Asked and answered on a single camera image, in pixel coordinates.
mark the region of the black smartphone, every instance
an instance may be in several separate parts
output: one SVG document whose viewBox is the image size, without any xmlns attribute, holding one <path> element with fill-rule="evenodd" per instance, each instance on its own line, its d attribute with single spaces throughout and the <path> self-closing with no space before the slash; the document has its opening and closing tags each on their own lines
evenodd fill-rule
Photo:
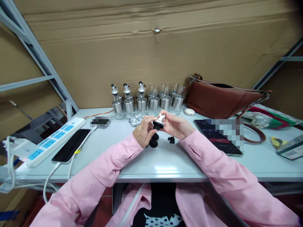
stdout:
<svg viewBox="0 0 303 227">
<path fill-rule="evenodd" d="M 90 129 L 79 129 L 72 135 L 66 144 L 58 151 L 58 153 L 53 157 L 54 162 L 69 162 L 75 153 L 76 149 L 81 145 L 83 140 L 89 134 Z"/>
<path fill-rule="evenodd" d="M 205 137 L 213 144 L 216 148 L 223 151 L 229 156 L 242 156 L 243 152 L 240 151 L 232 142 L 230 142 L 225 136 L 223 136 L 216 127 L 212 124 L 208 124 L 205 120 L 195 120 L 195 124 L 200 129 Z"/>
</svg>

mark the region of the hand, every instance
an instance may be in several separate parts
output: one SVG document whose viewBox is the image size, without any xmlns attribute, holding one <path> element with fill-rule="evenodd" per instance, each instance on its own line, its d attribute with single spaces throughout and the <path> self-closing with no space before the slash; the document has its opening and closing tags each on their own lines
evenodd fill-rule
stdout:
<svg viewBox="0 0 303 227">
<path fill-rule="evenodd" d="M 133 131 L 133 136 L 142 148 L 145 148 L 149 144 L 152 136 L 158 132 L 156 129 L 153 129 L 151 122 L 154 120 L 157 120 L 154 116 L 144 116 L 141 124 Z"/>
<path fill-rule="evenodd" d="M 166 118 L 163 119 L 165 126 L 164 128 L 160 129 L 160 131 L 164 131 L 180 140 L 184 139 L 195 131 L 189 122 L 182 117 L 177 117 L 165 110 L 161 110 L 160 114 L 165 114 L 166 116 Z"/>
</svg>

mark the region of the pink sleeve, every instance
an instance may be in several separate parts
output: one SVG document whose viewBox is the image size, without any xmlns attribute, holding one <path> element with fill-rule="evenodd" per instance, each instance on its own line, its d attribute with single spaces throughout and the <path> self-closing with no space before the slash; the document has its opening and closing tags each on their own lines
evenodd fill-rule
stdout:
<svg viewBox="0 0 303 227">
<path fill-rule="evenodd" d="M 83 226 L 106 187 L 143 148 L 133 134 L 110 147 L 64 184 L 40 210 L 31 226 Z"/>
<path fill-rule="evenodd" d="M 274 198 L 257 178 L 217 149 L 204 135 L 193 132 L 179 141 L 241 219 L 254 226 L 300 226 L 299 217 Z"/>
</svg>

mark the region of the metal shelf frame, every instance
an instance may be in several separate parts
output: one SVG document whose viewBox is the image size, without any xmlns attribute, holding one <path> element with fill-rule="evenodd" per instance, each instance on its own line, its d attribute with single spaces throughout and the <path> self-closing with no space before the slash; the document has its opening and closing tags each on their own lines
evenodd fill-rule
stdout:
<svg viewBox="0 0 303 227">
<path fill-rule="evenodd" d="M 0 0 L 0 21 L 17 35 L 44 74 L 44 77 L 0 85 L 0 92 L 48 80 L 65 102 L 68 116 L 73 115 L 73 110 L 78 112 L 79 108 L 77 104 L 64 86 L 58 73 L 47 58 L 13 0 Z"/>
<path fill-rule="evenodd" d="M 287 61 L 303 61 L 303 57 L 293 57 L 293 54 L 303 45 L 301 38 L 280 60 L 253 86 L 260 90 L 261 87 L 285 64 Z"/>
</svg>

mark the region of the pink jacket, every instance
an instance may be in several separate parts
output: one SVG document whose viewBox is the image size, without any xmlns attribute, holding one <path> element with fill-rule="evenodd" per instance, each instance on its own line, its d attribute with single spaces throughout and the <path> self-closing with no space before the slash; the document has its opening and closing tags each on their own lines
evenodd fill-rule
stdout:
<svg viewBox="0 0 303 227">
<path fill-rule="evenodd" d="M 218 150 L 198 131 L 179 141 L 216 191 L 250 226 L 300 226 L 299 217 L 274 198 L 244 166 Z M 40 210 L 31 226 L 83 226 L 106 187 L 143 148 L 133 135 L 110 147 L 81 170 Z M 177 184 L 176 201 L 186 226 L 226 226 L 204 203 L 196 184 Z M 150 184 L 132 184 L 106 226 L 132 226 L 137 211 L 151 209 Z"/>
</svg>

